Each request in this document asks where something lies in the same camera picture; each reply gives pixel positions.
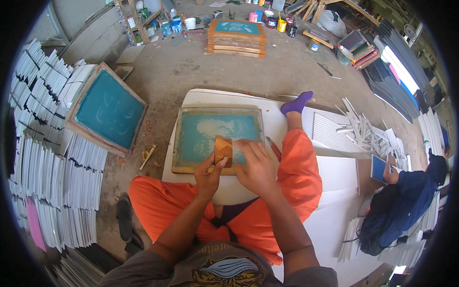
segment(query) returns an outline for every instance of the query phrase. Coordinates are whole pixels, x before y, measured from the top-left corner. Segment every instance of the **plastic bag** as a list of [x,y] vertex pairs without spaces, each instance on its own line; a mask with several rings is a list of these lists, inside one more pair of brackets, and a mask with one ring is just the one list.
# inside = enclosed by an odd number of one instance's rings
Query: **plastic bag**
[[[337,15],[338,22],[333,20],[335,18],[334,13]],[[323,10],[317,26],[321,27],[325,31],[332,32],[336,37],[340,39],[343,39],[347,36],[346,25],[344,25],[340,15],[335,11]]]

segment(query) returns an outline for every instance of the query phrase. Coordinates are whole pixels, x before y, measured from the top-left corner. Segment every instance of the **pink sheet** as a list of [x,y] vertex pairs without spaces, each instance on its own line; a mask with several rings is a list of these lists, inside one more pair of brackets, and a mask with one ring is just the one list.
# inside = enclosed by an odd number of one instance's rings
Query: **pink sheet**
[[27,219],[30,227],[30,234],[35,242],[35,245],[46,252],[45,242],[41,235],[40,222],[38,220],[37,207],[32,198],[26,197]]
[[389,65],[389,69],[392,71],[392,74],[394,74],[398,84],[400,84],[400,78],[398,77],[397,72],[395,72],[394,66],[392,66],[392,64]]

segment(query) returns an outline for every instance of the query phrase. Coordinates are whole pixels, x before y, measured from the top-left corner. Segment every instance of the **purple sock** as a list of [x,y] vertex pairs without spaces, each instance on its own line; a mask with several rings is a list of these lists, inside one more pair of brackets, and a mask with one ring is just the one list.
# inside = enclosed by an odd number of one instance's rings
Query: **purple sock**
[[294,101],[285,103],[282,106],[280,106],[280,111],[284,115],[288,112],[293,112],[293,111],[302,113],[304,105],[306,104],[307,101],[309,101],[312,98],[313,98],[313,93],[311,91],[303,92]]

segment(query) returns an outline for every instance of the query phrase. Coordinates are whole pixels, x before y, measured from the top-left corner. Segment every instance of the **gray t-shirt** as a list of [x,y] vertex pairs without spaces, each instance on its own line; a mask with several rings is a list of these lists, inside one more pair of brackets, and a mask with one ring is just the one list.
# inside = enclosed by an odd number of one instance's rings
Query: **gray t-shirt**
[[310,267],[293,272],[282,284],[256,252],[214,241],[194,248],[173,268],[161,255],[141,251],[107,273],[99,286],[338,287],[338,278],[332,268]]

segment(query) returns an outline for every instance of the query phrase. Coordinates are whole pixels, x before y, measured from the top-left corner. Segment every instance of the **orange pants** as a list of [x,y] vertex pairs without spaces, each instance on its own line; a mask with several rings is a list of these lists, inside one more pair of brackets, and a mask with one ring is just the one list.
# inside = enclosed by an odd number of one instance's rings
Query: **orange pants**
[[[317,158],[312,142],[301,129],[289,131],[282,145],[277,184],[304,222],[317,208],[322,194]],[[196,185],[189,183],[162,182],[146,176],[136,176],[132,180],[129,185],[132,207],[153,242],[190,204],[196,189]],[[230,241],[226,226],[217,228],[209,222],[214,217],[213,204],[209,203],[196,232],[199,241]],[[257,199],[227,225],[239,244],[258,252],[270,264],[282,263],[269,212],[262,199]]]

